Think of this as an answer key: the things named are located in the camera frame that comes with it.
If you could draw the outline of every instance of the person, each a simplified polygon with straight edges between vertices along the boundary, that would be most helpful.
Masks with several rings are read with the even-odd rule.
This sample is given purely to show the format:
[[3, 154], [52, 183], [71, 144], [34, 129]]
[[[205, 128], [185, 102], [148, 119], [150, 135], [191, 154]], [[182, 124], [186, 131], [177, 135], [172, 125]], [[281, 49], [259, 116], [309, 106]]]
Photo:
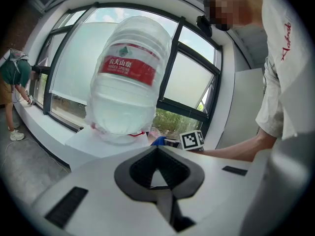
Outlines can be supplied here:
[[307, 65], [312, 47], [298, 15], [285, 0], [204, 0], [204, 12], [209, 23], [220, 30], [253, 24], [265, 29], [267, 34], [266, 91], [256, 117], [257, 135], [227, 148], [195, 151], [253, 161], [260, 150], [272, 148], [277, 138], [296, 135], [280, 95]]
[[8, 50], [0, 60], [0, 105], [5, 105], [5, 117], [12, 141], [24, 139], [24, 134], [16, 130], [13, 123], [13, 86], [32, 105], [32, 97], [25, 90], [32, 70], [27, 60], [26, 54], [13, 49]]

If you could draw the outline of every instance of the black window frame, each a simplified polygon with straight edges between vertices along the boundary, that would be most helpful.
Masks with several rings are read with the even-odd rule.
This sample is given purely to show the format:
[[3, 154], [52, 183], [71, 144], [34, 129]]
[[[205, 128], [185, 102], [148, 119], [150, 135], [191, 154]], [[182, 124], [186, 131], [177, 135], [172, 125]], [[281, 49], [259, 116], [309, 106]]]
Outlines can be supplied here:
[[[163, 110], [170, 111], [170, 112], [200, 121], [200, 125], [198, 128], [201, 130], [203, 136], [205, 137], [209, 129], [212, 117], [213, 117], [214, 109], [217, 103], [219, 90], [220, 90], [222, 55], [223, 55], [222, 46], [218, 45], [213, 39], [208, 38], [197, 26], [187, 22], [185, 17], [178, 17], [166, 11], [156, 9], [150, 6], [140, 5], [140, 4], [121, 3], [121, 2], [110, 2], [110, 3], [96, 2], [92, 5], [79, 7], [73, 10], [68, 10], [59, 19], [59, 21], [53, 27], [52, 31], [48, 34], [44, 42], [44, 45], [42, 46], [40, 53], [37, 57], [36, 64], [38, 63], [39, 57], [50, 37], [57, 34], [66, 33], [66, 35], [64, 36], [63, 40], [61, 41], [55, 53], [55, 56], [53, 57], [51, 66], [40, 67], [41, 73], [47, 74], [48, 78], [45, 85], [43, 105], [39, 103], [37, 100], [34, 101], [35, 105], [43, 110], [44, 115], [50, 116], [55, 121], [69, 128], [70, 130], [77, 132], [82, 129], [82, 127], [79, 127], [78, 125], [73, 124], [69, 122], [68, 120], [63, 119], [62, 117], [51, 112], [52, 93], [50, 93], [49, 91], [50, 91], [50, 87], [54, 79], [54, 71], [55, 71], [56, 65], [58, 64], [58, 60], [63, 52], [63, 49], [66, 46], [67, 41], [70, 40], [72, 34], [74, 34], [76, 30], [78, 29], [78, 27], [80, 27], [88, 19], [88, 17], [92, 15], [98, 8], [110, 8], [110, 7], [142, 10], [142, 11], [146, 11], [150, 13], [155, 13], [159, 16], [163, 16], [165, 18], [168, 18], [170, 20], [177, 22], [177, 27], [172, 37], [172, 48], [171, 48], [170, 58], [168, 60], [168, 63], [165, 69], [165, 75], [160, 86], [159, 97], [157, 100], [157, 108], [161, 108]], [[78, 20], [73, 25], [60, 27], [60, 25], [65, 22], [65, 20], [70, 14], [73, 14], [75, 12], [82, 11], [82, 10], [85, 10], [85, 12], [78, 18]], [[202, 37], [211, 46], [214, 47], [215, 54], [216, 54], [214, 57], [215, 65], [209, 62], [197, 51], [193, 50], [189, 46], [179, 41], [179, 37], [182, 32], [183, 26], [187, 27], [189, 30], [193, 31], [194, 33]], [[173, 64], [174, 64], [174, 61], [178, 52], [189, 57], [194, 62], [198, 63], [199, 65], [201, 65], [202, 67], [204, 67], [206, 70], [208, 70], [214, 75], [212, 83], [210, 84], [208, 95], [207, 95], [207, 100], [205, 103], [205, 110], [203, 112], [164, 97], [167, 83], [171, 75], [172, 67], [173, 67]], [[30, 87], [30, 93], [34, 94], [34, 92], [35, 92], [35, 81], [32, 81], [31, 87]]]

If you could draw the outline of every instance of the cable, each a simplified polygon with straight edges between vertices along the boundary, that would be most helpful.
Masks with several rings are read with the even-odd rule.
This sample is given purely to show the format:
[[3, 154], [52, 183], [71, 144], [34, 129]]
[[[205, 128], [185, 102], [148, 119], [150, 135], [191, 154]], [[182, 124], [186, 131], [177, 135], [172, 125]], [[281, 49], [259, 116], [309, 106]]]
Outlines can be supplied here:
[[63, 167], [62, 165], [60, 165], [54, 158], [52, 158], [37, 142], [32, 141], [32, 140], [30, 140], [30, 139], [23, 139], [23, 140], [20, 140], [20, 141], [13, 141], [13, 142], [9, 143], [9, 145], [6, 147], [6, 149], [5, 149], [5, 151], [4, 151], [4, 156], [5, 156], [5, 158], [4, 158], [4, 162], [3, 162], [2, 165], [1, 165], [0, 172], [1, 172], [1, 170], [2, 170], [2, 167], [3, 167], [4, 164], [5, 164], [5, 161], [6, 161], [6, 152], [7, 152], [7, 149], [9, 148], [9, 146], [12, 145], [12, 144], [15, 143], [15, 142], [22, 142], [22, 141], [26, 141], [26, 140], [28, 140], [28, 141], [30, 141], [30, 142], [32, 142], [32, 143], [36, 143], [36, 144], [42, 149], [42, 151], [44, 151], [44, 152], [48, 155], [48, 157], [49, 157], [50, 159], [53, 159], [53, 160], [55, 161], [55, 163], [57, 163], [60, 167], [62, 167], [67, 173], [70, 173], [69, 171], [67, 171], [67, 170], [65, 169], [65, 167]]

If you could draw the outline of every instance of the red label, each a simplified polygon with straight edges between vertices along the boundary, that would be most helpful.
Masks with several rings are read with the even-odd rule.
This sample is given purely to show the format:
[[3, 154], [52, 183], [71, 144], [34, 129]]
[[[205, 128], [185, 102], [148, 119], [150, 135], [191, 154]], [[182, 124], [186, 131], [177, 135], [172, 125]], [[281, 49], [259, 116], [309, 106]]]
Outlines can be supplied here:
[[138, 59], [106, 56], [101, 73], [118, 74], [152, 86], [155, 69]]

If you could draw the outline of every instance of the person in green shirt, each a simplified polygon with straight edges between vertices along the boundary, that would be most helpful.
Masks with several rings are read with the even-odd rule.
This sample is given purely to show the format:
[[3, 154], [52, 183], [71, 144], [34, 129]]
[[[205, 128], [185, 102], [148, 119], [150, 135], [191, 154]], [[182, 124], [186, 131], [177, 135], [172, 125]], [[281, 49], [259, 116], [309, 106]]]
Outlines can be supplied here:
[[28, 97], [25, 90], [31, 76], [32, 68], [25, 59], [17, 60], [16, 65], [13, 61], [5, 57], [4, 60], [4, 62], [0, 62], [0, 104], [5, 105], [5, 117], [8, 129], [11, 132], [10, 139], [12, 141], [20, 141], [24, 138], [24, 134], [14, 128], [12, 92], [14, 86], [23, 99], [29, 105], [32, 105], [32, 99]]

